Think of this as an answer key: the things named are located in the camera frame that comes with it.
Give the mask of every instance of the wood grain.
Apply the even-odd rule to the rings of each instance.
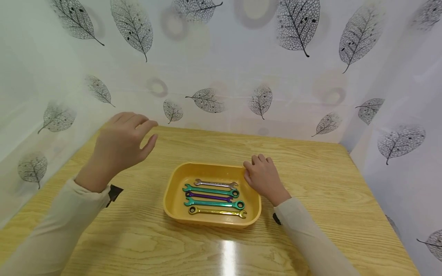
[[[184,162],[241,165],[253,154],[273,158],[281,179],[361,275],[418,275],[347,151],[338,144],[158,127],[146,161],[120,173],[124,189],[81,237],[63,275],[310,275],[272,219],[242,230],[179,224],[162,198]],[[92,137],[0,232],[3,263],[42,219],[66,179],[93,151]]]

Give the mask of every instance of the wrench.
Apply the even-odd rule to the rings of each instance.
[[[199,187],[193,187],[190,184],[184,184],[186,187],[183,188],[184,192],[203,192],[203,193],[218,193],[221,195],[227,195],[227,196],[231,196],[233,198],[237,198],[240,196],[240,192],[235,189],[235,190],[230,190],[230,191],[223,191],[223,190],[216,190],[216,189],[206,189],[206,188],[199,188]]]
[[[204,206],[217,206],[217,207],[233,207],[237,210],[242,210],[245,207],[244,201],[238,200],[232,203],[228,202],[216,202],[216,201],[203,201],[203,200],[194,200],[191,197],[186,197],[189,202],[184,202],[184,205],[204,205]]]
[[[203,197],[203,198],[223,200],[223,201],[227,201],[227,202],[232,202],[232,199],[233,199],[233,197],[217,197],[217,196],[211,196],[211,195],[203,195],[202,193],[192,193],[191,191],[186,192],[186,197]]]
[[[241,210],[239,212],[232,212],[232,211],[222,211],[222,210],[213,210],[213,209],[201,209],[195,206],[189,208],[189,214],[194,215],[198,213],[239,216],[242,219],[245,219],[247,214],[247,212],[244,210]]]
[[[231,190],[236,190],[235,186],[238,186],[238,183],[232,182],[232,183],[218,183],[218,182],[204,182],[201,181],[201,179],[197,178],[195,179],[195,185],[206,185],[206,186],[214,186],[214,187],[226,187],[230,188]]]

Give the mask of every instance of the gray leaf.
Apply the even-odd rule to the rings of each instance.
[[[331,112],[325,115],[324,118],[321,119],[318,126],[316,127],[316,134],[327,134],[337,129],[341,125],[342,119],[336,112]]]
[[[272,104],[272,90],[265,85],[261,85],[253,91],[253,95],[249,101],[249,108],[253,113],[260,115],[264,120],[264,113],[269,110]]]
[[[442,230],[432,233],[426,242],[422,242],[419,239],[417,241],[426,244],[431,254],[439,261],[442,261]]]
[[[396,235],[398,237],[400,237],[400,232],[399,232],[399,228],[397,228],[396,224],[394,223],[394,221],[387,215],[385,215],[385,217],[387,218],[388,222],[390,223],[391,227],[393,228],[394,232],[396,233]]]
[[[78,0],[50,0],[50,5],[58,15],[61,24],[67,32],[79,39],[98,39],[94,34],[92,21]]]
[[[48,129],[52,132],[66,130],[74,123],[75,117],[76,112],[74,110],[55,102],[49,102],[43,115],[43,127],[37,134],[42,129]]]
[[[136,0],[110,0],[110,11],[115,24],[129,45],[144,57],[152,46],[153,30],[147,13]]]
[[[439,22],[442,14],[442,0],[428,0],[415,13],[412,27],[430,31]]]
[[[401,125],[390,133],[381,135],[377,140],[377,148],[388,161],[403,156],[422,144],[425,129],[421,125]]]
[[[280,0],[278,19],[278,42],[287,50],[303,50],[315,35],[319,23],[319,0]]]
[[[164,114],[170,122],[176,122],[183,117],[183,109],[172,102],[171,100],[165,100],[163,103]]]
[[[23,156],[17,167],[19,176],[27,182],[38,184],[40,189],[40,181],[43,179],[48,167],[48,160],[41,152],[33,152]]]
[[[92,75],[88,75],[86,77],[86,81],[88,82],[89,90],[92,92],[92,95],[97,98],[101,102],[107,102],[115,107],[111,103],[111,94],[107,86],[97,77]]]
[[[382,35],[385,13],[378,5],[362,5],[345,26],[339,44],[339,55],[348,68],[363,58],[376,44]]]
[[[208,23],[212,18],[215,8],[212,0],[174,0],[172,6],[182,19],[188,22]]]
[[[191,98],[202,110],[209,113],[220,113],[224,111],[224,103],[215,96],[216,91],[212,88],[202,89],[196,92]]]
[[[371,120],[373,120],[374,116],[381,108],[384,101],[384,99],[374,98],[366,101],[361,106],[357,106],[356,108],[361,108],[358,113],[359,118],[361,118],[361,120],[369,125],[371,123]]]

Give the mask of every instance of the wall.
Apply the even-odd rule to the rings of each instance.
[[[442,0],[138,4],[0,3],[1,226],[107,118],[132,110],[161,125],[344,144],[420,272],[440,274]],[[380,151],[400,125],[425,135]]]

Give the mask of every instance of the finger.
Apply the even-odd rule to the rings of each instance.
[[[120,112],[118,114],[115,114],[114,116],[112,116],[111,119],[109,119],[109,121],[107,121],[108,124],[113,124],[116,121],[118,121],[123,115],[125,114],[125,112]]]
[[[258,154],[258,158],[261,160],[261,162],[267,162],[266,157],[262,154]]]
[[[247,170],[251,170],[253,168],[252,164],[250,164],[249,161],[244,161],[243,166],[247,169]]]
[[[130,120],[133,116],[135,116],[136,114],[134,112],[124,112],[123,116],[121,116],[118,121],[116,121],[115,123],[117,124],[124,124],[126,123],[128,120]]]
[[[252,165],[255,165],[256,163],[258,163],[259,162],[259,158],[256,156],[256,155],[253,155],[252,157],[251,157],[251,163],[252,163]]]
[[[137,126],[141,125],[142,123],[144,123],[145,121],[148,121],[149,119],[141,114],[137,114],[135,116],[133,116],[132,118],[130,118],[127,122],[126,125],[130,126],[131,128],[136,129]]]
[[[248,172],[248,170],[246,170],[245,173],[244,173],[244,179],[247,181],[247,183],[249,185],[252,185],[251,178],[250,178],[250,173]]]
[[[141,150],[141,157],[143,160],[146,159],[149,156],[149,154],[152,152],[153,148],[155,147],[157,138],[158,134],[150,136],[149,141],[147,141],[147,144]]]
[[[137,131],[142,135],[143,137],[146,136],[146,134],[154,127],[158,126],[158,123],[153,120],[148,120],[142,123],[138,128]]]

